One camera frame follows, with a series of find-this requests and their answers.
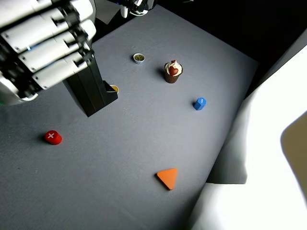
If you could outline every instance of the cupcake wrapper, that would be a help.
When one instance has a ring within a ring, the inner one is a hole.
[[[181,72],[179,75],[177,75],[177,76],[171,76],[171,75],[169,75],[169,74],[165,71],[165,81],[168,82],[168,83],[175,83],[175,82],[177,81],[177,79],[179,78],[179,76],[180,76],[182,73],[183,73],[183,67],[182,67],[182,72]]]

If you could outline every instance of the blue dice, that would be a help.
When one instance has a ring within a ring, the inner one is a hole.
[[[194,104],[194,108],[196,110],[202,110],[203,107],[205,107],[206,103],[207,103],[206,99],[200,97],[199,99],[197,99],[196,103]]]

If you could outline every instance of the bowl with green contents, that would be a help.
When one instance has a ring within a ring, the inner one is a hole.
[[[145,61],[145,56],[143,54],[137,53],[133,55],[133,60],[135,61],[135,63],[141,64]]]

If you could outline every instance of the table surface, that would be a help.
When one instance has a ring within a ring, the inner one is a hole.
[[[87,118],[61,83],[0,108],[0,229],[177,230],[258,65],[160,6],[93,48],[103,79],[120,88],[112,104]],[[173,59],[184,73],[168,84]],[[42,139],[51,129],[58,146]],[[173,191],[154,177],[169,168],[178,168]]]

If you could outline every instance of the red button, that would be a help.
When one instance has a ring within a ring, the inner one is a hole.
[[[62,142],[62,137],[57,131],[50,130],[45,134],[45,140],[50,144],[58,145]]]

